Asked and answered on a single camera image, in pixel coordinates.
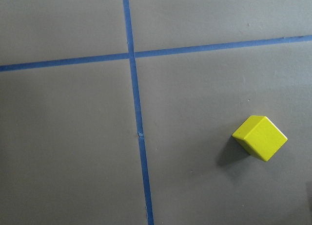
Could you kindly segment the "yellow wooden block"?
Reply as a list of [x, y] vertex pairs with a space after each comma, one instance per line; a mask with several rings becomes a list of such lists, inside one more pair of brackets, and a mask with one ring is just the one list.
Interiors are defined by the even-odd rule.
[[251, 115], [232, 134], [251, 156], [269, 161], [288, 141], [285, 134], [266, 116]]

